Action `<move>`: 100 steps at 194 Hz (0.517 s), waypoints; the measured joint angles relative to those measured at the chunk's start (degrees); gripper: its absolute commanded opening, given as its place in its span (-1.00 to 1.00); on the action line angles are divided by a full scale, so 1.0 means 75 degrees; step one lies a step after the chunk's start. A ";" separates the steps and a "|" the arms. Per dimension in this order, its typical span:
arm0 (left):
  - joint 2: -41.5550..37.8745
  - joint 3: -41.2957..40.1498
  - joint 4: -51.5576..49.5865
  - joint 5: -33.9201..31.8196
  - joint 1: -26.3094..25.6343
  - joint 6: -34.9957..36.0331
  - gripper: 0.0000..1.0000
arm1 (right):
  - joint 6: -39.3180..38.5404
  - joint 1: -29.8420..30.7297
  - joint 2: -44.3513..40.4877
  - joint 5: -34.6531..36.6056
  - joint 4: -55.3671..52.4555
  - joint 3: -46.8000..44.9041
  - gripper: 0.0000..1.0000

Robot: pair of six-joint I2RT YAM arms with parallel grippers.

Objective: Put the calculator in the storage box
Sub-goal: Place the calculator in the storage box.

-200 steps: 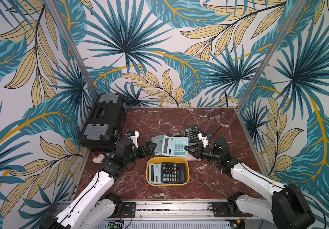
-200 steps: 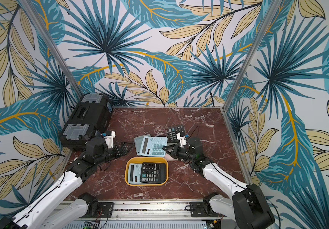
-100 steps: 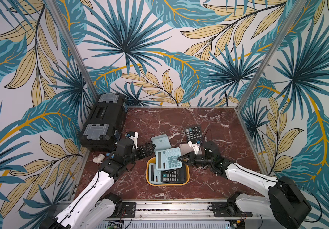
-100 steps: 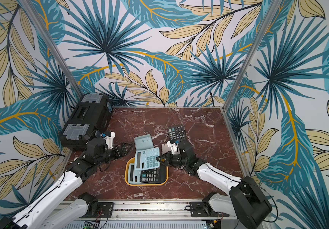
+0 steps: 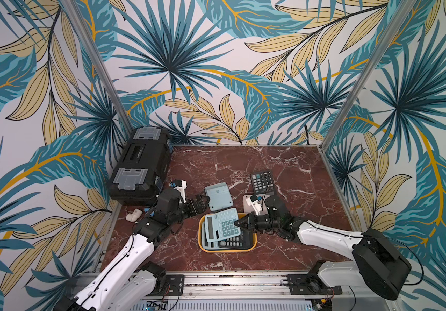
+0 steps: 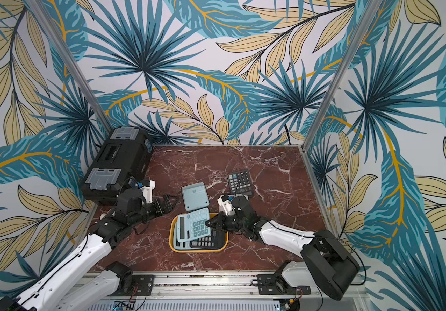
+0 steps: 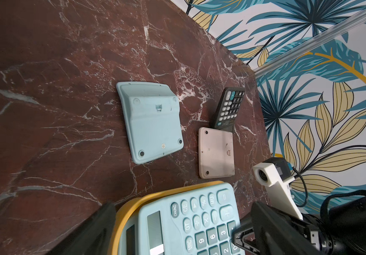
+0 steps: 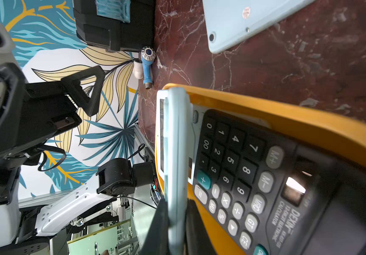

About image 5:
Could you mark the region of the light blue calculator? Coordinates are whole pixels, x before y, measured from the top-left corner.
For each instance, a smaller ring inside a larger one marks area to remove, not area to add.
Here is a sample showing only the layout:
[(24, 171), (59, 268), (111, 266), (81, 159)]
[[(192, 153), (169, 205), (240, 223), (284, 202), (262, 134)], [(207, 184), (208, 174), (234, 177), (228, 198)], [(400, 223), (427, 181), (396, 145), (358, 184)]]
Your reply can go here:
[(206, 239), (206, 222), (203, 221), (201, 224), (201, 245), (203, 249), (208, 247), (207, 239)]

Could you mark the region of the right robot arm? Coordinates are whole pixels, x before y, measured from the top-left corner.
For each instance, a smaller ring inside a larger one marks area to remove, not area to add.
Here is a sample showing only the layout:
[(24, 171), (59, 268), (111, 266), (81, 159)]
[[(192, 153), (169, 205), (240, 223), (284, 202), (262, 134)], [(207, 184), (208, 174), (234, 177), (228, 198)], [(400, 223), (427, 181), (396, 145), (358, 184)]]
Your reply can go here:
[(276, 195), (264, 203), (266, 214), (251, 212), (236, 220), (235, 226), (252, 233), (275, 233), (288, 242), (342, 255), (346, 262), (320, 264), (316, 276), (324, 285), (366, 286), (381, 298), (397, 300), (412, 266), (381, 232), (346, 231), (293, 216)]

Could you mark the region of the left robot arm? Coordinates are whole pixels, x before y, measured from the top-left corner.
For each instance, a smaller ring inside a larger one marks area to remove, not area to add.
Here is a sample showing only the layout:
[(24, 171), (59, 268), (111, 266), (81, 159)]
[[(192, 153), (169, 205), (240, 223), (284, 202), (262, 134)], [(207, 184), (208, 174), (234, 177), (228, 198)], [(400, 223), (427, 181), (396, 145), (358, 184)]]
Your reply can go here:
[(125, 247), (88, 286), (63, 297), (54, 310), (129, 310), (145, 296), (165, 294), (166, 270), (154, 263), (144, 264), (155, 249), (173, 233), (172, 227), (201, 215), (209, 208), (205, 194), (185, 199), (184, 190), (164, 189), (133, 227)]

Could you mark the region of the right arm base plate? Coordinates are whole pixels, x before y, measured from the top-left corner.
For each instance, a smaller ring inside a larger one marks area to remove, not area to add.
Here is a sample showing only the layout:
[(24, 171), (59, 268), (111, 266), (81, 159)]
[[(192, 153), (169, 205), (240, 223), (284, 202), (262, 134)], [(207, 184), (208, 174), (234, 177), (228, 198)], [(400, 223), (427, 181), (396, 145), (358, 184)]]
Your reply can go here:
[(324, 295), (326, 297), (341, 295), (342, 287), (327, 286), (317, 275), (310, 274), (288, 274), (282, 280), (291, 295)]

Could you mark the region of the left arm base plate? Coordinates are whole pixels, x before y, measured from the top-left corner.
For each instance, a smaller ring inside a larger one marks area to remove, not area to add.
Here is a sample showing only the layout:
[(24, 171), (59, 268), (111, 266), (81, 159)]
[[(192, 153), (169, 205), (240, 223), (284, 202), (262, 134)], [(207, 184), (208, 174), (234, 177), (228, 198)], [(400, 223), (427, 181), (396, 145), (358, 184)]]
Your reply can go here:
[(147, 297), (173, 296), (178, 297), (184, 293), (185, 275), (169, 274), (158, 281), (154, 290)]

